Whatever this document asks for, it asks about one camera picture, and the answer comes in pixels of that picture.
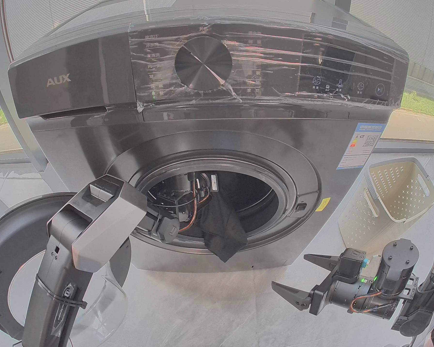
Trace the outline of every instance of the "white label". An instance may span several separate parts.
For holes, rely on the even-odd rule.
[[[217,191],[217,176],[211,175],[210,180],[211,180],[211,184],[212,184],[212,190],[214,190],[214,192],[216,192]]]
[[[385,124],[359,123],[337,170],[363,167],[378,143],[385,126]]]

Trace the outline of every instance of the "play/pause button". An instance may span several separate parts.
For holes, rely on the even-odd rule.
[[[377,84],[374,92],[376,93],[377,96],[383,96],[385,90],[386,89],[384,88],[383,84]]]

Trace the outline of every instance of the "washing machine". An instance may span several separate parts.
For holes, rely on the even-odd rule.
[[[247,236],[228,261],[197,225],[170,244],[130,240],[139,269],[223,272],[293,263],[399,107],[407,69],[396,43],[321,0],[112,0],[26,50],[9,79],[70,191],[111,174],[185,228],[187,177],[224,189]]]

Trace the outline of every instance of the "laundry basket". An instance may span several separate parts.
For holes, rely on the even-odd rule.
[[[374,163],[339,217],[347,247],[380,254],[434,205],[434,184],[416,158]]]

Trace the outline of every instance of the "black garment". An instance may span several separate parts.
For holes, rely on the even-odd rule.
[[[203,231],[205,246],[223,262],[248,244],[240,219],[222,189],[212,194],[196,225]]]

